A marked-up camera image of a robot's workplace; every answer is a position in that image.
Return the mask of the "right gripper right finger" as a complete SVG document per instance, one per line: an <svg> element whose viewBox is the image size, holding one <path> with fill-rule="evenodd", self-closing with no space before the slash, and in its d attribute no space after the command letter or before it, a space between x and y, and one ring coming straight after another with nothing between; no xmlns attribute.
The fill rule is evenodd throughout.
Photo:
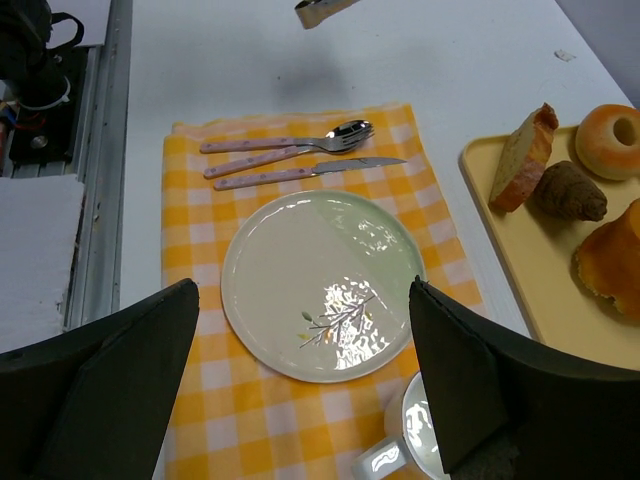
<svg viewBox="0 0 640 480"><path fill-rule="evenodd" d="M635 479L639 374L563 353L415 279L411 329L454 479Z"/></svg>

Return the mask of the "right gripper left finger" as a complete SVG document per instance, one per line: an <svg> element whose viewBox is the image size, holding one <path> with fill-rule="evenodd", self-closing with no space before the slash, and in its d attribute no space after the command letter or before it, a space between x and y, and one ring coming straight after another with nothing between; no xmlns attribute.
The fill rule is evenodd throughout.
<svg viewBox="0 0 640 480"><path fill-rule="evenodd" d="M183 279L2 354L2 478L151 478L198 315L198 287Z"/></svg>

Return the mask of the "tall orange round cake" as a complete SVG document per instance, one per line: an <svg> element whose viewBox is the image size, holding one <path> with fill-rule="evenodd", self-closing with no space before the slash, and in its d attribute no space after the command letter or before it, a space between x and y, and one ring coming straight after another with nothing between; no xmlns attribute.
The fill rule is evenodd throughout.
<svg viewBox="0 0 640 480"><path fill-rule="evenodd" d="M575 253L578 277L608 299L624 321L639 324L639 200L588 235Z"/></svg>

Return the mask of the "metal serving tongs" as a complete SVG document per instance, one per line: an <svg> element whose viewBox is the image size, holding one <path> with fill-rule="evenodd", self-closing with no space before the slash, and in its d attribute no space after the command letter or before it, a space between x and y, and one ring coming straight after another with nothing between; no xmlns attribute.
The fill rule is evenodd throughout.
<svg viewBox="0 0 640 480"><path fill-rule="evenodd" d="M359 0L303 0L295 7L296 12L304 29L313 29L324 20L339 13Z"/></svg>

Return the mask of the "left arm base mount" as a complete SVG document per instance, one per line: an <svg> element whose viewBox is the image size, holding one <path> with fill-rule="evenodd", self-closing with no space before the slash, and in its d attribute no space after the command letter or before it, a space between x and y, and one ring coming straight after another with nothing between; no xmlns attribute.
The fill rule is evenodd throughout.
<svg viewBox="0 0 640 480"><path fill-rule="evenodd" d="M17 102L8 157L16 166L73 157L87 49L84 24L46 1L1 3L1 80Z"/></svg>

